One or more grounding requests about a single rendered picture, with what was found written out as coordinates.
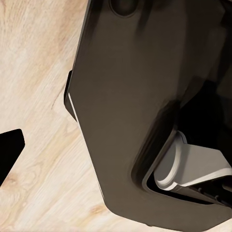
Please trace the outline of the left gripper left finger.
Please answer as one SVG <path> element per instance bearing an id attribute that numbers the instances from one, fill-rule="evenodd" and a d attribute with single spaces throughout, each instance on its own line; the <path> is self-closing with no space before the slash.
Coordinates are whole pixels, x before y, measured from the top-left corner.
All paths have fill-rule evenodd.
<path id="1" fill-rule="evenodd" d="M 0 187 L 25 147 L 21 129 L 0 134 Z"/>

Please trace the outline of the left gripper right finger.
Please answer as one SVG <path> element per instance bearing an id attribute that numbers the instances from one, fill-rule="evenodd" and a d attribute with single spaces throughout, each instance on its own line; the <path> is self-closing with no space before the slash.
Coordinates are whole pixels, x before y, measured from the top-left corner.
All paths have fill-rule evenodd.
<path id="1" fill-rule="evenodd" d="M 217 146 L 232 167 L 232 130 L 222 128 L 217 137 Z"/>

